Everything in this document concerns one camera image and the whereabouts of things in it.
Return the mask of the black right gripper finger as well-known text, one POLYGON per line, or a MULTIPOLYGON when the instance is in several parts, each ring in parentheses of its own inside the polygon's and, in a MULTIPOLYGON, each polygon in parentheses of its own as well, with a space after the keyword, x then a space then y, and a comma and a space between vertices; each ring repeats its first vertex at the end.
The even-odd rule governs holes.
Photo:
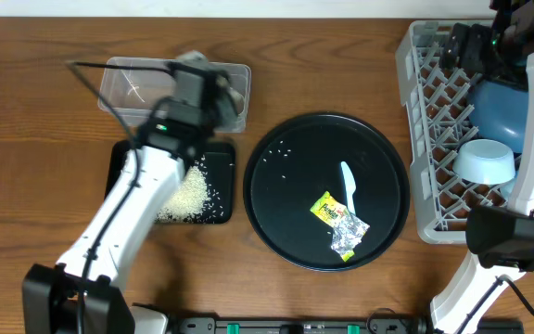
POLYGON ((492 29, 488 26, 474 24, 465 26, 465 38, 461 42, 459 66, 467 71, 485 73, 489 63, 489 48, 492 29))
POLYGON ((462 23, 456 23, 452 29, 450 37, 443 46, 439 59, 439 65, 442 69, 452 70, 459 64, 462 46, 466 42, 469 27, 462 23))

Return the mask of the dark blue plate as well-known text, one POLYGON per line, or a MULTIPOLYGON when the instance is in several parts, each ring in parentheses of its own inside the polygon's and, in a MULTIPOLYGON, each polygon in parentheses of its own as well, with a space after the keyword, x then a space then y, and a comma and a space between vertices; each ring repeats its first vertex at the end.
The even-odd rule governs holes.
POLYGON ((514 153, 523 151, 528 92, 482 81, 473 87, 467 102, 474 107, 469 121, 481 137, 499 141, 514 153))

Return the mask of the light blue bowl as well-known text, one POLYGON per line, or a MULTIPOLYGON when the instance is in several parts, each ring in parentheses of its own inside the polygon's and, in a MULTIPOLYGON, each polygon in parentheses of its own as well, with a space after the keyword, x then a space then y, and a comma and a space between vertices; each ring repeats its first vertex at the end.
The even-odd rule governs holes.
POLYGON ((452 170, 470 183, 503 184, 515 177, 514 152, 499 141, 471 140, 459 148, 452 170))

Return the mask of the pile of white rice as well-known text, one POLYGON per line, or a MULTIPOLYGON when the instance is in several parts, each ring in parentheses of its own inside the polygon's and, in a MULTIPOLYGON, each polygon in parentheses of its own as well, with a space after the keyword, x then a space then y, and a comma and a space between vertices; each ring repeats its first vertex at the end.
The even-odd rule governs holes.
POLYGON ((203 224, 224 216, 218 204, 221 194, 208 182, 209 166, 206 156, 195 161, 184 177, 180 188, 160 209, 157 224, 203 224))

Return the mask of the light blue spoon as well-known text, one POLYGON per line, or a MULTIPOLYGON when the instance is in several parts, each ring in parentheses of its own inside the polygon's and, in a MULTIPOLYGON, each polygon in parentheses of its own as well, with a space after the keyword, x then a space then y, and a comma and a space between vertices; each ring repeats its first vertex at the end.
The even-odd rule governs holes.
POLYGON ((344 181, 347 208, 348 208, 350 213, 356 214, 353 195, 354 195, 354 193, 356 191, 357 186, 356 186, 356 182, 355 182, 353 173, 352 173, 349 165, 345 161, 342 161, 340 163, 340 168, 341 168, 343 181, 344 181))

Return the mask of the yellow foil snack wrapper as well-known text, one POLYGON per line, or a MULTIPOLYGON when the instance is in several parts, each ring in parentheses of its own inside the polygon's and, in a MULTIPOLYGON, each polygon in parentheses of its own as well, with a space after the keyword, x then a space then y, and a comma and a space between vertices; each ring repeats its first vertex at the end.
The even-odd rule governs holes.
POLYGON ((328 191, 318 198, 310 211, 332 229, 331 249, 343 262, 354 256, 354 249, 362 242, 369 225, 331 196, 328 191))

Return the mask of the light blue cup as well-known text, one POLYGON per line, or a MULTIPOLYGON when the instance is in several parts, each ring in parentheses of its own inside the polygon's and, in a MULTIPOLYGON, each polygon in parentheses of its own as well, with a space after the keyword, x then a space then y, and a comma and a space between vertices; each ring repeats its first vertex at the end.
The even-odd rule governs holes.
POLYGON ((508 200, 510 198, 514 190, 517 177, 518 177, 518 172, 515 172, 515 177, 512 178, 510 181, 501 185, 501 187, 499 188, 500 194, 505 200, 508 200))

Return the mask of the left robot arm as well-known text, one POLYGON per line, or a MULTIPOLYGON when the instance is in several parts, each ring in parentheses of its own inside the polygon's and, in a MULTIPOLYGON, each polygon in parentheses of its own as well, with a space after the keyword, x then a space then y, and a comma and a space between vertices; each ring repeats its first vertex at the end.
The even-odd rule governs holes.
POLYGON ((105 105, 130 148, 121 174, 91 223, 55 266, 34 264, 23 278, 28 333, 166 333, 170 318, 123 298, 129 272, 162 206, 181 187, 189 168, 216 132, 237 126, 248 107, 232 86, 235 64, 211 62, 192 51, 152 71, 172 90, 159 98, 136 130, 81 73, 69 70, 105 105))

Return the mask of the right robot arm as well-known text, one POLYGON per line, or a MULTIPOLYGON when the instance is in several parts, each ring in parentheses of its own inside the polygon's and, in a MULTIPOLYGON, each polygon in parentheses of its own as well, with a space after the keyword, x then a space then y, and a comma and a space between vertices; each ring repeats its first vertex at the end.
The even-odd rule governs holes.
POLYGON ((506 288, 534 271, 534 1, 493 1, 491 26, 453 26, 440 65, 528 92, 528 115, 518 177, 504 208, 468 213, 467 254, 449 285, 430 303, 437 333, 474 333, 506 288))

